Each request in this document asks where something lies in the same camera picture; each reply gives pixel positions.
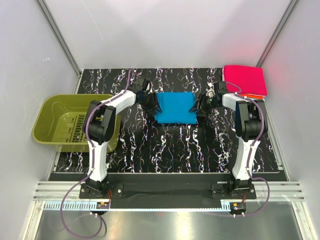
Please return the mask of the blue t shirt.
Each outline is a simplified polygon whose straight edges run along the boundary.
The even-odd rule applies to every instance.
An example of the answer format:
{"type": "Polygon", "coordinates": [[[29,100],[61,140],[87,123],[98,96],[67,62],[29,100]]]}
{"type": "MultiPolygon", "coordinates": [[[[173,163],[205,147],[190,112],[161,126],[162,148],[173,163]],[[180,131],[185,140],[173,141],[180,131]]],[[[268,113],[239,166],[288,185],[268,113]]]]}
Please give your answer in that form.
{"type": "Polygon", "coordinates": [[[197,123],[197,114],[189,112],[196,103],[192,92],[159,92],[156,96],[161,109],[155,115],[159,124],[197,123]]]}

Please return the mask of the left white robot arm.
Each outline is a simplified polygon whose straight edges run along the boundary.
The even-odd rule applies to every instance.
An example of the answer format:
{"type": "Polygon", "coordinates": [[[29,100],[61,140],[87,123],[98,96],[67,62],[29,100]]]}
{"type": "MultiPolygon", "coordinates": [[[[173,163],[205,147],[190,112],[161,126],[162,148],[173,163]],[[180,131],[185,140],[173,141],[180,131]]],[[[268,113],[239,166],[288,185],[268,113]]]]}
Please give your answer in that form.
{"type": "Polygon", "coordinates": [[[81,185],[97,198],[103,198],[110,192],[106,155],[116,130],[117,115],[135,104],[153,115],[162,111],[149,79],[138,76],[115,96],[101,101],[93,100],[89,104],[82,127],[89,149],[89,171],[81,180],[81,185]]]}

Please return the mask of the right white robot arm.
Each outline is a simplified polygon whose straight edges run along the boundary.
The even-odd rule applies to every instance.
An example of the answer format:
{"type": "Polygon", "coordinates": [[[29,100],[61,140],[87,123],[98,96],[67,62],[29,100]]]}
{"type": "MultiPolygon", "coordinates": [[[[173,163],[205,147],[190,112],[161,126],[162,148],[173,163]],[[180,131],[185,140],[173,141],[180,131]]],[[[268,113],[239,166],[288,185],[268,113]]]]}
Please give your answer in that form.
{"type": "Polygon", "coordinates": [[[215,108],[224,107],[235,111],[234,127],[238,137],[236,161],[227,183],[220,189],[213,189],[214,194],[232,199],[243,199],[254,192],[252,169],[254,158],[261,138],[268,132],[266,106],[262,99],[254,99],[237,92],[230,92],[225,81],[209,83],[199,94],[195,104],[189,110],[199,117],[206,117],[215,108]]]}

